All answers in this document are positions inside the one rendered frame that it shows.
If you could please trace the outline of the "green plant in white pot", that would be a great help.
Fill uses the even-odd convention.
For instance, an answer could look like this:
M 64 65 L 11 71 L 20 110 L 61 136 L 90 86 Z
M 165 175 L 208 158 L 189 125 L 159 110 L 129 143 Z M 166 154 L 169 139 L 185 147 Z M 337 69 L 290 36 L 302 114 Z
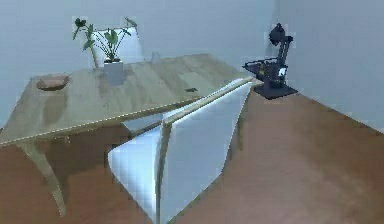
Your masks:
M 92 23 L 86 19 L 76 18 L 76 27 L 73 40 L 79 32 L 83 32 L 86 38 L 82 50 L 90 50 L 92 60 L 96 69 L 101 69 L 110 85 L 122 85 L 125 72 L 121 54 L 118 52 L 121 43 L 133 33 L 137 32 L 137 23 L 125 17 L 126 25 L 119 28 L 106 28 L 97 30 Z

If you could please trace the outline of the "white chair with wooden frame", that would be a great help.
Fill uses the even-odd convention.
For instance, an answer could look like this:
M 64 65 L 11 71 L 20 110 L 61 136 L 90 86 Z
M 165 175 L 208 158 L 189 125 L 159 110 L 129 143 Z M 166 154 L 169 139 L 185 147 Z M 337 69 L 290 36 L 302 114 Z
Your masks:
M 252 86 L 236 79 L 108 153 L 113 177 L 153 224 L 169 224 L 220 176 Z

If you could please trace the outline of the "light wooden table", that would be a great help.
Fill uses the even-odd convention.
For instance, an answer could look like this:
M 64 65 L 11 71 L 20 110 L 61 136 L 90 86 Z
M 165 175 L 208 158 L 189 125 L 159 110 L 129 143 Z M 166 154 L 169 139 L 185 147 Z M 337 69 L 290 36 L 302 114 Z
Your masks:
M 125 64 L 124 72 L 124 83 L 112 86 L 101 69 L 78 70 L 56 91 L 39 90 L 35 76 L 0 132 L 0 149 L 15 144 L 38 167 L 60 215 L 66 214 L 63 193 L 39 141 L 176 109 L 247 77 L 209 54 Z M 198 91 L 185 91 L 193 87 Z

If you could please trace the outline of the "black standing machine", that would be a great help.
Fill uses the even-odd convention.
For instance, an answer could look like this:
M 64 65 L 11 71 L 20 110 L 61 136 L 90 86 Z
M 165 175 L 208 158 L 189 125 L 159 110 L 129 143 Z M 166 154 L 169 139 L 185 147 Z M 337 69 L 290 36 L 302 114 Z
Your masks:
M 261 86 L 256 86 L 254 91 L 268 100 L 285 97 L 297 93 L 297 90 L 286 84 L 288 66 L 285 64 L 292 36 L 285 33 L 280 23 L 269 33 L 269 41 L 273 46 L 278 46 L 278 55 L 274 58 L 266 58 L 246 62 L 243 68 L 262 81 Z

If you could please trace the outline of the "brown bowl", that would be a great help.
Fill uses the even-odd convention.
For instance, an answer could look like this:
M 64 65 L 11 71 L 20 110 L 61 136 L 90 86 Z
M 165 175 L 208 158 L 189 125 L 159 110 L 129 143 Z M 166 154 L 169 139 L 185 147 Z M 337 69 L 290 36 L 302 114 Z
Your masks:
M 63 89 L 70 78 L 67 75 L 42 77 L 36 83 L 36 87 L 43 91 L 56 91 Z

